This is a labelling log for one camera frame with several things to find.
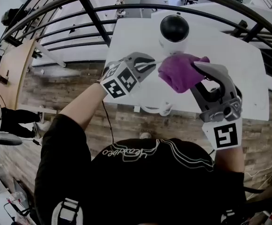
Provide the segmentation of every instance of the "shoe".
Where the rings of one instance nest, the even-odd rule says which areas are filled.
[[[38,132],[38,126],[37,126],[37,124],[35,122],[33,122],[33,129],[32,129],[32,131],[35,133],[34,138],[40,138],[40,134]]]
[[[139,136],[139,139],[145,139],[145,138],[152,138],[151,134],[150,133],[141,133],[140,136]]]
[[[39,123],[44,123],[44,112],[37,112],[39,118],[40,118],[40,121]]]

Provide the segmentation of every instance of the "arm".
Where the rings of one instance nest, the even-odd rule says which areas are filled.
[[[71,118],[85,130],[99,104],[106,96],[107,92],[103,87],[94,83],[68,104],[60,114]]]
[[[244,154],[242,146],[230,149],[222,149],[216,151],[215,164],[218,168],[242,173],[244,172]]]

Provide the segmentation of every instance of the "black dome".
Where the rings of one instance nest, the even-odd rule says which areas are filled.
[[[177,43],[183,41],[189,34],[187,21],[178,15],[169,15],[161,21],[162,35],[170,42]]]

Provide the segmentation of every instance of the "leg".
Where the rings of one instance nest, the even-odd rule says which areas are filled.
[[[39,122],[40,117],[38,114],[27,110],[5,109],[2,120],[7,120],[7,123],[30,123]]]
[[[30,131],[27,128],[22,127],[15,122],[14,123],[13,122],[4,123],[4,122],[5,121],[2,119],[0,131],[8,132],[19,137],[26,137],[26,138],[35,137],[34,131]]]

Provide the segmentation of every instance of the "black t-shirt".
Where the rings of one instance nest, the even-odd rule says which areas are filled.
[[[65,198],[79,201],[84,224],[220,224],[245,201],[243,178],[179,139],[123,140],[91,161],[82,128],[59,114],[43,138],[35,203],[46,225]]]

